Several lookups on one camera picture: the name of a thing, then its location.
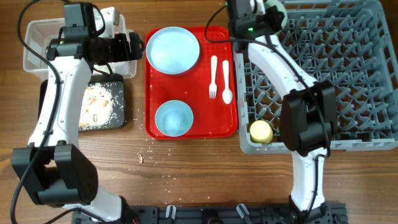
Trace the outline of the light blue bowl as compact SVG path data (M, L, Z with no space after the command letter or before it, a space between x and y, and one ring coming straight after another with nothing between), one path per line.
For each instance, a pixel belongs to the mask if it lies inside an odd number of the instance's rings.
M186 134L192 127L194 115L184 101L169 100L155 112L156 128L167 137L176 138Z

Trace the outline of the grey dishwasher rack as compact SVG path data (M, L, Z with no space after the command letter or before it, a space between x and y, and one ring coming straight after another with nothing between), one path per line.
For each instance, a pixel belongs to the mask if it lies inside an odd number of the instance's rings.
M291 57L336 89L337 133L332 149L383 151L397 147L397 57L379 1L284 1L288 23L279 35ZM279 136L281 99L271 82L234 54L239 143L246 154L286 154ZM251 141L249 127L270 124L269 144Z

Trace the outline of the light blue plate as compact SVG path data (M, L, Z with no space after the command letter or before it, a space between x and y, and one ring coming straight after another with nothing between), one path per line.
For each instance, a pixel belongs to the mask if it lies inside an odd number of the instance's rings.
M178 75L187 72L200 56L198 39L182 27L165 27L148 40L146 56L158 72Z

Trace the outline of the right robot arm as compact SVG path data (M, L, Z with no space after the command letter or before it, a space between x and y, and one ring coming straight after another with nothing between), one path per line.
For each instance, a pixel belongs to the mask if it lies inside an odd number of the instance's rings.
M294 183L290 205L298 223L326 215L323 166L337 130L335 87L298 65L278 34L287 23L279 1L227 1L230 39L273 84L282 98L279 134L292 153Z

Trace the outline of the yellow plastic cup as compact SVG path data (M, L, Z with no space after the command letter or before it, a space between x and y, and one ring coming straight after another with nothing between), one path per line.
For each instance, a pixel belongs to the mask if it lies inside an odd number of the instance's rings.
M263 120L253 122L249 127L249 134L254 143L269 144L273 138L270 124Z

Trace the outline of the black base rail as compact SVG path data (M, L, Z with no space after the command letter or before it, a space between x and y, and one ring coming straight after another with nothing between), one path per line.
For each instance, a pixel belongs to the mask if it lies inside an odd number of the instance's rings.
M131 206L136 223L296 223L297 214L287 204L268 204L248 207L247 213L239 213L238 207L177 207L173 218L167 217L167 209L156 206ZM346 205L327 203L312 210L317 219L308 223L348 224Z

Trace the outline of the red serving tray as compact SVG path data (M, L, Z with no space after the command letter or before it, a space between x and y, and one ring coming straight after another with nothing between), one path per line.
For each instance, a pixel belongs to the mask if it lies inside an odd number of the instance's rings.
M233 52L230 44L214 44L205 40L203 26L187 27L198 40L200 56L189 71L172 77L157 71L149 62L145 62L145 107L144 127L146 133L156 140L171 140L162 134L155 125L155 113L166 101L180 100L193 111L193 125L179 139L225 138L238 128L236 85L233 68ZM217 94L209 98L211 82L211 56L218 57L216 74ZM229 62L229 87L233 100L225 104L222 99L224 90L223 61Z

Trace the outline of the mint green bowl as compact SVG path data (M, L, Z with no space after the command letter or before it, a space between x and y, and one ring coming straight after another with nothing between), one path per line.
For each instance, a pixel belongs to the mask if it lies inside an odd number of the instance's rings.
M283 19L280 23L281 28L283 29L288 22L288 16L287 16L287 10L284 7L284 5L279 1L279 0L267 0L264 2L266 9L271 8L272 6L275 6L277 10L281 13L283 13Z

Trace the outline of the white plastic spoon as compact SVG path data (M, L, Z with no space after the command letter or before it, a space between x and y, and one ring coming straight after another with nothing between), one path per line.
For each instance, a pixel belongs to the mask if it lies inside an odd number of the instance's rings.
M230 104L233 99L232 91L229 87L229 62L224 60L223 66L223 78L224 78L224 90L222 92L222 98L225 104Z

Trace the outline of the white plastic fork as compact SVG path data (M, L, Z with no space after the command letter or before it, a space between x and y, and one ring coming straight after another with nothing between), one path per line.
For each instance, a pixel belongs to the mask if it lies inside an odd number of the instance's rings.
M209 96L210 99L216 98L217 85L216 85L216 72L218 65L218 57L213 55L211 57L211 83L209 85Z

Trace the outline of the clear plastic waste bin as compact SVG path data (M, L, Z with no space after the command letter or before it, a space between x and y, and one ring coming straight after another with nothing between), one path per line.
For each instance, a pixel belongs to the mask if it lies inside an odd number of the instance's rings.
M45 50L52 39L58 37L58 32L65 25L64 18L36 20L29 22L25 34L25 43L35 52L45 57ZM137 61L109 63L112 71L124 78L136 76ZM48 68L43 61L33 53L24 49L23 69L35 75L41 81L48 79Z

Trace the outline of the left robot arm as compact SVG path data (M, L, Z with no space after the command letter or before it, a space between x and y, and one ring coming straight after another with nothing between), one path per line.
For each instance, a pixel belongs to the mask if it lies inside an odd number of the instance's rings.
M118 10L65 1L65 24L39 54L49 70L37 125L26 147L12 152L19 177L37 205L78 212L99 223L137 223L126 200L102 188L96 167L80 151L83 96L96 66L139 60L145 49L137 33L115 33Z

